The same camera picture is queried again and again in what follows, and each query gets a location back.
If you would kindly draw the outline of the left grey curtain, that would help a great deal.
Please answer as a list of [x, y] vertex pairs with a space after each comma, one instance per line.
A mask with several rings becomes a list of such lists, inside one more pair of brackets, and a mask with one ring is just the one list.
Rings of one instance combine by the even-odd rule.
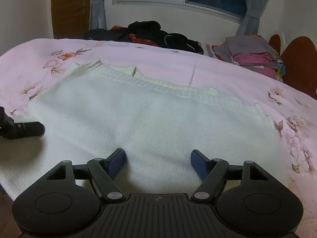
[[90, 29], [106, 29], [105, 0], [90, 0]]

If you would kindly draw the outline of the pink floral bedspread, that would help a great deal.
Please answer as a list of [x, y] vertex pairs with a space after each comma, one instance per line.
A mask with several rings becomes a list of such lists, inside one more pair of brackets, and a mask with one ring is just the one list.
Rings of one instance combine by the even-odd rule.
[[272, 118], [287, 171], [286, 186], [304, 206], [300, 237], [316, 237], [316, 100], [285, 83], [204, 55], [146, 45], [76, 39], [35, 39], [1, 56], [1, 107], [20, 115], [73, 64], [94, 61], [157, 84], [215, 89], [258, 104]]

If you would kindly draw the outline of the white knit sweater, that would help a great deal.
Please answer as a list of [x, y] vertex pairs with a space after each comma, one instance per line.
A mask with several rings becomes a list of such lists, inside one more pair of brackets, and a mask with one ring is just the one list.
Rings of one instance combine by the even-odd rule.
[[60, 161], [84, 164], [118, 148], [125, 193], [193, 193], [194, 149], [230, 164], [251, 160], [281, 183], [287, 171], [272, 118], [258, 104], [215, 89], [157, 84], [94, 61], [73, 64], [16, 121], [39, 121], [41, 137], [1, 139], [1, 185], [15, 199]]

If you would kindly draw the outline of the grey curtain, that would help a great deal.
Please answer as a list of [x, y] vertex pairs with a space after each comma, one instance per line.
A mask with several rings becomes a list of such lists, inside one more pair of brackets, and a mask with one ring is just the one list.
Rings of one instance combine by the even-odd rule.
[[268, 0], [245, 0], [246, 13], [237, 30], [237, 36], [256, 35], [260, 25], [260, 17]]
[[105, 0], [90, 0], [90, 29], [106, 29]]

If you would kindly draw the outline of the red orange garment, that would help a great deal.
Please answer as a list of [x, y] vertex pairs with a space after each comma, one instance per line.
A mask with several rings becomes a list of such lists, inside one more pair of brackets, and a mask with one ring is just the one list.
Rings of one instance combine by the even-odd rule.
[[158, 47], [158, 44], [156, 42], [144, 38], [139, 38], [136, 34], [130, 33], [127, 27], [115, 25], [110, 29], [110, 31], [119, 35], [117, 38], [115, 38], [115, 41], [131, 42], [134, 44], [143, 44]]

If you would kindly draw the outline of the right grey curtain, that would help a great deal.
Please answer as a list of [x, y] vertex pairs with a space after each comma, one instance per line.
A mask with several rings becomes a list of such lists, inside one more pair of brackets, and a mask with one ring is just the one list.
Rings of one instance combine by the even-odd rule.
[[260, 25], [260, 17], [268, 0], [245, 0], [246, 13], [237, 30], [237, 36], [256, 35]]

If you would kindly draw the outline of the folded grey pink clothes stack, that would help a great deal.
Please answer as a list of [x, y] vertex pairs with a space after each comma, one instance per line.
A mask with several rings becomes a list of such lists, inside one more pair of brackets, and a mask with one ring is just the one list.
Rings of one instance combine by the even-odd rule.
[[227, 37], [223, 44], [211, 45], [208, 55], [280, 82], [286, 74], [279, 52], [258, 35]]

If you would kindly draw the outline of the black clothes pile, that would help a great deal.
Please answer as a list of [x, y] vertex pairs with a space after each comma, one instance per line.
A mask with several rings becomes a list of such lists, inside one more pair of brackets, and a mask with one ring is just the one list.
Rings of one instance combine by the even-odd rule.
[[[139, 38], [148, 39], [158, 44], [160, 48], [181, 50], [196, 54], [204, 54], [204, 50], [198, 41], [191, 40], [179, 33], [168, 33], [161, 29], [161, 25], [154, 20], [133, 22], [127, 26], [132, 34]], [[97, 41], [115, 41], [119, 35], [106, 29], [94, 29], [87, 31], [83, 39]]]

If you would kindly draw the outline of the brown wooden door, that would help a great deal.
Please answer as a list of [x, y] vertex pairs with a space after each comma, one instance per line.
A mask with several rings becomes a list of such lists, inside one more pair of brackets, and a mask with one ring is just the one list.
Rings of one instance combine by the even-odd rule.
[[89, 30], [90, 0], [51, 0], [55, 39], [81, 39]]

